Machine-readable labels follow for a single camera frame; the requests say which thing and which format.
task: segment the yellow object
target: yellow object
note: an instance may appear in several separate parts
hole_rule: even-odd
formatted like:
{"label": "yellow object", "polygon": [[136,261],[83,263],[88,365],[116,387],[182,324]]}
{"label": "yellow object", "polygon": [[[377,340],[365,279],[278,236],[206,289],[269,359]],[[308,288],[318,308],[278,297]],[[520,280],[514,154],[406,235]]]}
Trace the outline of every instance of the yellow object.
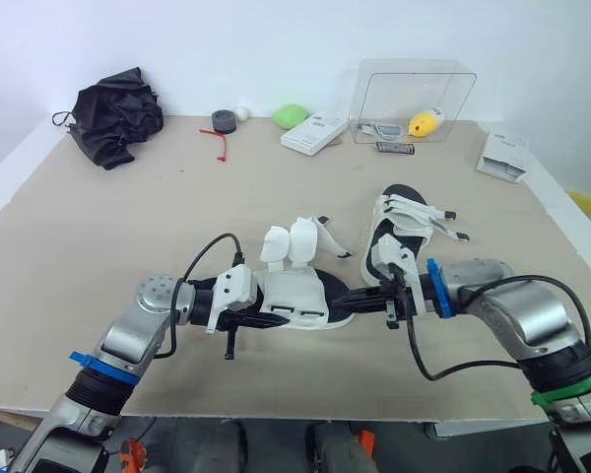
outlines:
{"label": "yellow object", "polygon": [[415,114],[410,120],[407,132],[412,136],[423,137],[433,133],[444,121],[444,113],[436,106]]}
{"label": "yellow object", "polygon": [[567,190],[569,197],[573,199],[580,210],[587,215],[591,215],[591,195],[580,194],[572,190]]}

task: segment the white wall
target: white wall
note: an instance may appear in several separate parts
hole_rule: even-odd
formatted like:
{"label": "white wall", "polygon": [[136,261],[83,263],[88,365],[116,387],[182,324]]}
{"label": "white wall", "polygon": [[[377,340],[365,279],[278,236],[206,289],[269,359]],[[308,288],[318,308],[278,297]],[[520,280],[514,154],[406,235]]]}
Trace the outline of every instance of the white wall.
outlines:
{"label": "white wall", "polygon": [[76,93],[140,65],[168,113],[350,101],[364,58],[454,58],[463,117],[505,120],[591,193],[591,0],[0,2],[0,152]]}

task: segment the table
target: table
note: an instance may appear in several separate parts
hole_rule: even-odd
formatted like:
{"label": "table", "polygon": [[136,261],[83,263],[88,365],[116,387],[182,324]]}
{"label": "table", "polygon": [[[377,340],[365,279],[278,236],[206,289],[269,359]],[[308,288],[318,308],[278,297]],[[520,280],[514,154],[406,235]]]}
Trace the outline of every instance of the table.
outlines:
{"label": "table", "polygon": [[[591,269],[530,188],[474,172],[485,139],[477,124],[459,122],[447,141],[422,145],[413,157],[377,154],[345,134],[342,145],[311,158],[283,148],[270,120],[251,119],[228,137],[229,160],[220,163],[220,140],[198,133],[209,123],[206,117],[170,117],[161,133],[133,148],[136,162],[113,171],[93,166],[65,137],[2,209],[0,408],[48,409],[77,372],[67,355],[91,350],[146,276],[181,274],[223,231],[235,232],[247,263],[261,268],[258,256],[270,225],[327,215],[331,232],[357,257],[319,253],[315,265],[361,286],[372,203],[390,183],[410,184],[427,202],[455,210],[451,227],[472,238],[463,244],[435,235],[420,254],[423,269],[427,257],[443,265],[496,257],[520,273],[565,281],[591,317]],[[197,278],[229,265],[231,248],[223,245],[200,265]],[[472,316],[430,317],[417,321],[417,331],[433,371],[506,357]],[[225,343],[226,334],[181,327],[176,355],[152,364],[124,413],[544,418],[514,370],[468,370],[436,383],[422,379],[406,333],[387,330],[382,314],[358,315],[332,331],[241,329],[234,362],[223,359]]]}

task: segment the green sponge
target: green sponge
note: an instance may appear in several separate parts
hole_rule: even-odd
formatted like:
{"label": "green sponge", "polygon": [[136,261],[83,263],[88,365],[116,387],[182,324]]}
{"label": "green sponge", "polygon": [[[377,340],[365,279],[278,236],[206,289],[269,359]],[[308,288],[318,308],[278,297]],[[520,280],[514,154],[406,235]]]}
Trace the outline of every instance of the green sponge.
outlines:
{"label": "green sponge", "polygon": [[290,103],[277,110],[272,118],[281,128],[291,130],[296,125],[300,125],[308,117],[308,111],[302,105]]}

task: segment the white cardboard box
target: white cardboard box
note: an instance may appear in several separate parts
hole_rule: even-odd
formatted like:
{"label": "white cardboard box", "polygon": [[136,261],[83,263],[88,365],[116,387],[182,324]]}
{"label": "white cardboard box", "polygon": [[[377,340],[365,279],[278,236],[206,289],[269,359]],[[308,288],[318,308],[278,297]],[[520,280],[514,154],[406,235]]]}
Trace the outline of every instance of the white cardboard box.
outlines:
{"label": "white cardboard box", "polygon": [[480,154],[477,170],[510,182],[519,182],[529,169],[529,146],[529,140],[521,135],[505,129],[491,130]]}
{"label": "white cardboard box", "polygon": [[348,127],[348,119],[314,113],[280,137],[283,146],[313,156]]}

